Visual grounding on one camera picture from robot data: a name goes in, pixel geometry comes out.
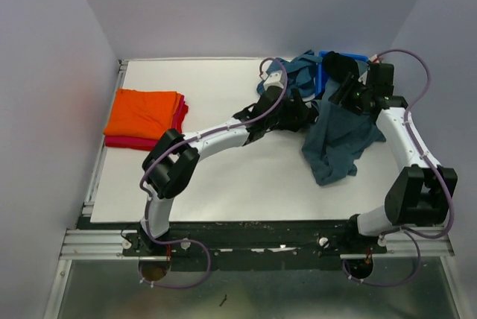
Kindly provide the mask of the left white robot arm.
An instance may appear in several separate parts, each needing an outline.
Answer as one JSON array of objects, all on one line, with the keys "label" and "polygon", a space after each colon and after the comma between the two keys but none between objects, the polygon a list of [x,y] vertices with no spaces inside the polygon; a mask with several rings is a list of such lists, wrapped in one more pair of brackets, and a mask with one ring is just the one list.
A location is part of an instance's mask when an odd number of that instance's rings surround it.
[{"label": "left white robot arm", "polygon": [[231,148],[240,148],[274,130],[297,132],[316,122],[318,111],[305,102],[299,91],[290,95],[279,86],[265,90],[256,103],[245,107],[216,128],[196,133],[167,130],[142,163],[139,187],[148,199],[141,220],[139,246],[150,256],[165,245],[169,217],[176,196],[189,185],[198,163]]}]

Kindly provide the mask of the orange t shirt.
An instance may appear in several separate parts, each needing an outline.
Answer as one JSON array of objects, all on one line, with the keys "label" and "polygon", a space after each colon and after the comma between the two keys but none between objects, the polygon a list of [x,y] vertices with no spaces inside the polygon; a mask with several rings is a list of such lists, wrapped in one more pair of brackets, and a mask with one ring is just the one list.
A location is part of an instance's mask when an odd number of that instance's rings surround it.
[{"label": "orange t shirt", "polygon": [[159,139],[174,127],[176,112],[183,101],[183,95],[175,91],[119,89],[104,135]]}]

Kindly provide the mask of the aluminium frame rail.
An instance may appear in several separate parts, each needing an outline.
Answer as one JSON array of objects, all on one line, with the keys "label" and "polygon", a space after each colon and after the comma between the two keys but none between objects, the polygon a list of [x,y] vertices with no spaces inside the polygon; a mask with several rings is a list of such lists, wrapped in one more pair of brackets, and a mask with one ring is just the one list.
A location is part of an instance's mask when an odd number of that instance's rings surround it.
[{"label": "aluminium frame rail", "polygon": [[100,141],[95,164],[86,188],[86,195],[75,226],[67,229],[54,273],[53,283],[45,305],[44,318],[58,318],[75,261],[122,260],[120,231],[101,224],[98,228],[84,229],[89,223],[95,205],[95,198],[101,182],[101,175],[107,150]]}]

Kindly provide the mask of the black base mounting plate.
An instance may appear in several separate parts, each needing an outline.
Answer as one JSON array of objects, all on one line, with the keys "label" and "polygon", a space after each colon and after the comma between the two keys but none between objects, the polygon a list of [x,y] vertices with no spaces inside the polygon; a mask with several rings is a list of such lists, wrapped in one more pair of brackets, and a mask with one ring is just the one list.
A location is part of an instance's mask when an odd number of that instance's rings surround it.
[{"label": "black base mounting plate", "polygon": [[338,271],[343,260],[355,276],[369,274],[373,260],[414,256],[403,233],[383,240],[364,237],[349,220],[173,222],[157,242],[139,224],[94,224],[80,217],[77,229],[119,240],[117,256],[156,262],[172,271]]}]

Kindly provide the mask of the black t shirt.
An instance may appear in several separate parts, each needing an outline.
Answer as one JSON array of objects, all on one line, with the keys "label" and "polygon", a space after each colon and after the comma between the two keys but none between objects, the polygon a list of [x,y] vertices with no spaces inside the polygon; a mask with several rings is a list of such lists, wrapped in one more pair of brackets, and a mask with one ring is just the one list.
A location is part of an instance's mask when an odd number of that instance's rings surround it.
[{"label": "black t shirt", "polygon": [[321,65],[329,78],[338,84],[342,84],[349,75],[359,78],[368,69],[367,61],[355,60],[334,51],[323,56]]}]

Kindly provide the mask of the pink t shirt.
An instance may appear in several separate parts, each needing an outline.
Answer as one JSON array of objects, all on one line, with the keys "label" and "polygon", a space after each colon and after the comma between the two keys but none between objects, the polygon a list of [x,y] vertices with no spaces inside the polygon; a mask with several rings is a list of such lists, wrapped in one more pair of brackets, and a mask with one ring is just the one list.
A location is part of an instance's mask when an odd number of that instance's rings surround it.
[{"label": "pink t shirt", "polygon": [[[189,107],[186,104],[185,97],[184,97],[183,105],[176,112],[174,127],[171,129],[175,129],[178,131],[182,130],[183,120],[188,111],[189,111]],[[143,139],[143,138],[126,137],[126,136],[104,136],[104,144],[107,147],[111,147],[111,148],[130,148],[134,150],[150,151],[154,148],[155,144],[157,143],[159,139]]]}]

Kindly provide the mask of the grey blue t shirt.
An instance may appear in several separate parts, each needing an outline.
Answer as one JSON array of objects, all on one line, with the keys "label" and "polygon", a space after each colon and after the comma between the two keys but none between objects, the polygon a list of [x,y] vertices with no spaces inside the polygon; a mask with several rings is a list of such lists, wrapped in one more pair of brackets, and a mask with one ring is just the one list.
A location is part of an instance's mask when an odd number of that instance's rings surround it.
[{"label": "grey blue t shirt", "polygon": [[328,186],[357,175],[355,161],[375,142],[385,137],[368,116],[356,115],[329,101],[339,83],[328,80],[322,99],[312,102],[318,120],[309,128],[302,154],[316,184]]}]

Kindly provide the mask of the teal blue t shirt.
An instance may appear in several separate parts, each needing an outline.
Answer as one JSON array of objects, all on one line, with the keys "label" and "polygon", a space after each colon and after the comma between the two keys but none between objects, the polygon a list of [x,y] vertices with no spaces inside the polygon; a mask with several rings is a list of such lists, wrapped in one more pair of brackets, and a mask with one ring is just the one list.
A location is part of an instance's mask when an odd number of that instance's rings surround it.
[{"label": "teal blue t shirt", "polygon": [[291,91],[297,90],[300,97],[310,100],[315,97],[315,78],[318,73],[318,66],[322,62],[322,57],[315,54],[313,50],[308,50],[292,60],[272,57],[265,58],[259,64],[260,82],[256,86],[256,92],[261,95],[265,91],[263,74],[269,76],[272,72],[286,71],[287,87],[284,98],[291,97]]}]

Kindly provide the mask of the blue plastic bin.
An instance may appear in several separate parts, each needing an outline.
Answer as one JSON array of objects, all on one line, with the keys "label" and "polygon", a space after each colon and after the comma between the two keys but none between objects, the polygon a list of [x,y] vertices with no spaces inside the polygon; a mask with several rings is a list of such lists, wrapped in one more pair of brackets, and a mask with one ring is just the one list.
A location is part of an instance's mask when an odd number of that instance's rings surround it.
[{"label": "blue plastic bin", "polygon": [[[348,54],[342,53],[342,55],[351,57],[355,61],[366,63],[369,60],[368,56],[362,54]],[[328,81],[329,76],[324,70],[321,64],[317,64],[316,66],[316,76],[315,76],[315,95],[318,96],[325,90],[326,82]]]}]

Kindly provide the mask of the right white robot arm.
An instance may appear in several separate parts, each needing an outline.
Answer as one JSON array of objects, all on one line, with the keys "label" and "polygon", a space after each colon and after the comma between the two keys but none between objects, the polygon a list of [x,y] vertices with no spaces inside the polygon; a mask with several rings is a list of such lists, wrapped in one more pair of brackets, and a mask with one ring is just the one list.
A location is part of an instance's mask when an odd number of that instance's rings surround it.
[{"label": "right white robot arm", "polygon": [[443,167],[420,137],[411,116],[411,106],[393,94],[394,68],[389,63],[371,63],[367,80],[347,71],[329,101],[356,115],[366,115],[391,147],[399,175],[384,203],[356,216],[356,226],[343,234],[344,247],[360,253],[370,236],[385,236],[398,230],[414,233],[417,226],[443,224],[446,235],[455,219],[452,196],[458,182],[453,168]]}]

